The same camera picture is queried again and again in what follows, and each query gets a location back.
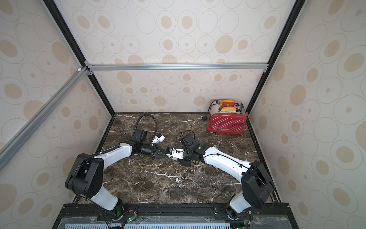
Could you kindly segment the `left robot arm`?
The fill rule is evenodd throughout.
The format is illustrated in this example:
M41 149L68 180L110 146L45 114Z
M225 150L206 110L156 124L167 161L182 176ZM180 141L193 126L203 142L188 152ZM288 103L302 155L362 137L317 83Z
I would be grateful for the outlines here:
M65 187L107 211L112 220L120 220L124 214L122 201L104 187L104 171L134 154L147 155L151 159L166 157L166 151L158 146L165 136L155 134L150 143L145 144L146 135L147 132L138 129L129 141L120 142L115 147L91 155L79 154L67 176Z

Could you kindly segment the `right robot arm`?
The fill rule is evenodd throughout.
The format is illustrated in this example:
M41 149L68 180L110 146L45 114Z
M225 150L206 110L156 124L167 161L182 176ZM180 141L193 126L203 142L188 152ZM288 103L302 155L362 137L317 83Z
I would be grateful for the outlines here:
M167 148L167 156L182 166L207 164L235 178L242 190L231 197L226 207L226 215L238 220L242 212L250 208L262 209L274 190L273 180L265 166L259 162L243 161L230 156L213 145L199 143L191 134L180 139L180 148Z

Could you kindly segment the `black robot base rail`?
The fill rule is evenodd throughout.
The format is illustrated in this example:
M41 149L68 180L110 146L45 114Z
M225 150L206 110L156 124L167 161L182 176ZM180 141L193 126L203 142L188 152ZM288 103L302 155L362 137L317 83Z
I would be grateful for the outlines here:
M96 204L66 204L54 229L297 229L289 204L249 208L229 218L226 204L124 204L117 221Z

